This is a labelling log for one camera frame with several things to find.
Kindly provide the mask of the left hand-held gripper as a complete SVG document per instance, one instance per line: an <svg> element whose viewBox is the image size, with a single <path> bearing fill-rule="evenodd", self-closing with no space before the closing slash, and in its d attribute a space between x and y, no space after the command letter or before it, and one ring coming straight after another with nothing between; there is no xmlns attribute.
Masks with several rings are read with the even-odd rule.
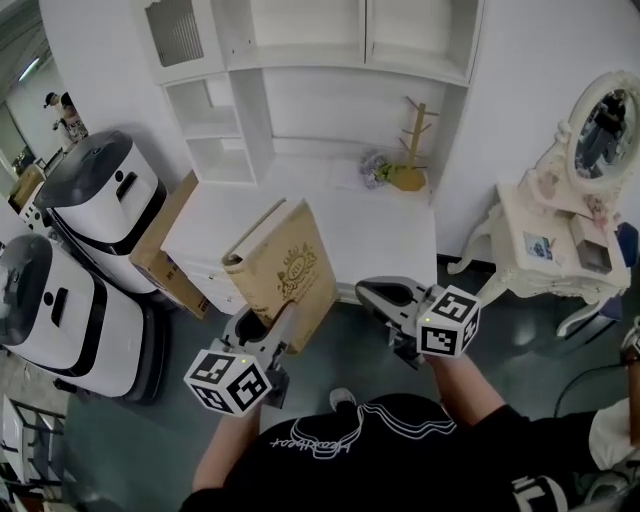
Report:
<svg viewBox="0 0 640 512"><path fill-rule="evenodd" d="M248 306L227 323L223 335L202 349L184 382L208 410L245 416L261 403L280 408L289 376L280 358L293 343L299 305L291 301L267 327Z"/></svg>

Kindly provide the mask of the tan hardcover book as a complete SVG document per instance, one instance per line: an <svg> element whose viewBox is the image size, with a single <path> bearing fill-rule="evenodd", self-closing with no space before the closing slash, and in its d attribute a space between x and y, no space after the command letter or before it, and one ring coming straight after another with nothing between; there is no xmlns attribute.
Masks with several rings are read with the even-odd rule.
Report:
<svg viewBox="0 0 640 512"><path fill-rule="evenodd" d="M265 326L272 326L287 304L297 305L291 354L304 350L338 297L328 253L305 200L279 200L221 263Z"/></svg>

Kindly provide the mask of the person's right forearm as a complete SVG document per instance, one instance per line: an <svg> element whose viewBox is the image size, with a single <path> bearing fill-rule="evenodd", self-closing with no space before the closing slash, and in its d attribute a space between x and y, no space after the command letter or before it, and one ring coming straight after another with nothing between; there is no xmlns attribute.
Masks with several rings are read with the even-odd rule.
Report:
<svg viewBox="0 0 640 512"><path fill-rule="evenodd" d="M506 402L466 355L427 358L446 411L465 428L479 425Z"/></svg>

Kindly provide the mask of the person's left forearm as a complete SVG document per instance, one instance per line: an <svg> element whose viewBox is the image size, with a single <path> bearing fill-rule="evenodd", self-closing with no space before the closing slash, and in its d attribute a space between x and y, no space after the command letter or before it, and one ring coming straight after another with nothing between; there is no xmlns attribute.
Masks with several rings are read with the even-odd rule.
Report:
<svg viewBox="0 0 640 512"><path fill-rule="evenodd" d="M226 478L260 432L261 406L243 417L224 416L202 456L192 491L222 488Z"/></svg>

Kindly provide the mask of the white desk tabletop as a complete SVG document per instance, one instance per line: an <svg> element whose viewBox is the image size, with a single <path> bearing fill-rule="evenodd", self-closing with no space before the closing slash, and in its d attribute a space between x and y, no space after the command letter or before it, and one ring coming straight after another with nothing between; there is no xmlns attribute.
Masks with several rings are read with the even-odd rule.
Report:
<svg viewBox="0 0 640 512"><path fill-rule="evenodd" d="M434 214L428 191L370 189L359 157L278 155L258 184L198 184L162 248L212 306L236 313L245 303L223 255L278 200L304 199L314 214L342 298L361 279L437 280Z"/></svg>

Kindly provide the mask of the white desk hutch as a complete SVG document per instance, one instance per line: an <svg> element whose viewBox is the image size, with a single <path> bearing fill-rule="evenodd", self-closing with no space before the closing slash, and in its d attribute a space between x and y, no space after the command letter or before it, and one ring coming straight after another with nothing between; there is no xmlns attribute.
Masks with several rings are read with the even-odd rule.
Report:
<svg viewBox="0 0 640 512"><path fill-rule="evenodd" d="M376 152L434 182L471 86L486 0L125 0L197 176Z"/></svg>

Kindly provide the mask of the wooden mug tree stand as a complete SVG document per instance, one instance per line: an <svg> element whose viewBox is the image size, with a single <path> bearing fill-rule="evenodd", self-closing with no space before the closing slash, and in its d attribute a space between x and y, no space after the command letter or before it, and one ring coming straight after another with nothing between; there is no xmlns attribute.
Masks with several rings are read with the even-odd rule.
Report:
<svg viewBox="0 0 640 512"><path fill-rule="evenodd" d="M424 174L425 165L417 165L418 159L424 159L419 152L422 135L432 126L429 117L438 117L438 112L428 111L424 103L416 103L409 96L405 97L409 106L415 112L415 121L411 129L402 129L401 132L409 137L409 142L399 138L399 142L405 151L405 161L400 164L394 178L394 186L404 192L417 192L427 184Z"/></svg>

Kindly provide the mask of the large brown cardboard box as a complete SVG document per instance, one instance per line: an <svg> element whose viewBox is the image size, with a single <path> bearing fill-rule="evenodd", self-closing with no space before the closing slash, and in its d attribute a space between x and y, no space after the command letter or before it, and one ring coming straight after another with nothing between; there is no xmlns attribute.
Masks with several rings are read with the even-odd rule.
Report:
<svg viewBox="0 0 640 512"><path fill-rule="evenodd" d="M170 194L129 254L130 263L176 306L202 320L208 299L161 246L198 184L191 171Z"/></svg>

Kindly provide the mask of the white ornate vanity table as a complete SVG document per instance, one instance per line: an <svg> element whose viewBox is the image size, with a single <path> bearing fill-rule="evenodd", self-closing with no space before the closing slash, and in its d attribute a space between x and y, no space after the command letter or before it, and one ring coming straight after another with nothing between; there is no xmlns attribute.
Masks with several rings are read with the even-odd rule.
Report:
<svg viewBox="0 0 640 512"><path fill-rule="evenodd" d="M545 212L545 206L535 201L525 184L499 183L498 202L489 210L486 220L473 231L461 260L450 263L451 275L465 270L474 258L482 237L490 240L496 271L477 293L486 307L507 291L519 298L542 294L580 298L585 306L564 319L556 335L564 337L570 328L602 310L606 303L626 292L631 284L615 232L599 226L608 241L612 271L603 275L581 267L569 222L575 215ZM523 233L546 237L552 244L553 260L529 256L525 251Z"/></svg>

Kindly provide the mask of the person's black t-shirt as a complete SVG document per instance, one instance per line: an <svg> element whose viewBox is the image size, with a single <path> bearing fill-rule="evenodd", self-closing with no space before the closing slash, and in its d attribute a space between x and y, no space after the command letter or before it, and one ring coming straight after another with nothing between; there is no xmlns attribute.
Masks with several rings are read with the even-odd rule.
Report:
<svg viewBox="0 0 640 512"><path fill-rule="evenodd" d="M468 429L432 400L386 395L268 428L180 512L569 512L575 477L605 471L589 449L597 412L505 406Z"/></svg>

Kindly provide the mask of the white black machine upper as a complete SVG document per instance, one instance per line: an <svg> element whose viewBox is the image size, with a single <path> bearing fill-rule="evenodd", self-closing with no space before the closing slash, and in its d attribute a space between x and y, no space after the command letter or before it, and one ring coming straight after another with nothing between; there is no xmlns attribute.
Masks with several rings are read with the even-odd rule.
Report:
<svg viewBox="0 0 640 512"><path fill-rule="evenodd" d="M109 130L77 144L45 180L35 205L114 285L142 295L157 287L129 256L166 198L133 138Z"/></svg>

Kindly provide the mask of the white black machine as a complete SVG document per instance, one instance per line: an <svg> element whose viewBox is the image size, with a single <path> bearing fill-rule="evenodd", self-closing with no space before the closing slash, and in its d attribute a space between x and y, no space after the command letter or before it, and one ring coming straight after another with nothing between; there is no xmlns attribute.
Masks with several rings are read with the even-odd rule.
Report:
<svg viewBox="0 0 640 512"><path fill-rule="evenodd" d="M77 144L45 180L35 205L114 285L142 295L157 287L129 256L166 198L133 138L109 130Z"/></svg>
<svg viewBox="0 0 640 512"><path fill-rule="evenodd" d="M0 345L66 387L148 403L160 388L166 324L151 304L26 234L0 253Z"/></svg>

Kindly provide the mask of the white black machine lower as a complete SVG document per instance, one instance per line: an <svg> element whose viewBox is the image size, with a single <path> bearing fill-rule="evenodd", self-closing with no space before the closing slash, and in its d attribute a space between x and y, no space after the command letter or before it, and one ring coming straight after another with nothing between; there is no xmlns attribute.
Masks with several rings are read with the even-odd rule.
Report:
<svg viewBox="0 0 640 512"><path fill-rule="evenodd" d="M0 253L0 345L66 387L148 403L160 388L166 324L151 304L26 234Z"/></svg>

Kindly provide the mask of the dark blue item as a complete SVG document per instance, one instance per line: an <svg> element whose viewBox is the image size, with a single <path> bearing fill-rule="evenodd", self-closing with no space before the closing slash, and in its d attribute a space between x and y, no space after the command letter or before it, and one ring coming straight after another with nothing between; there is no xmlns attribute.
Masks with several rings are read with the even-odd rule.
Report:
<svg viewBox="0 0 640 512"><path fill-rule="evenodd" d="M616 239L626 267L634 267L640 259L640 232L630 223L622 222L617 227Z"/></svg>

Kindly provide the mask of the metal frame rack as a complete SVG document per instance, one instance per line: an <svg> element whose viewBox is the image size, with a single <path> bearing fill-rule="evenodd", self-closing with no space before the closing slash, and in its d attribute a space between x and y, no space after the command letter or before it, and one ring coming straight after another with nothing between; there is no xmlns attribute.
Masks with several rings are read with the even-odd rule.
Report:
<svg viewBox="0 0 640 512"><path fill-rule="evenodd" d="M0 454L18 481L34 486L61 486L66 416L4 395L1 420Z"/></svg>

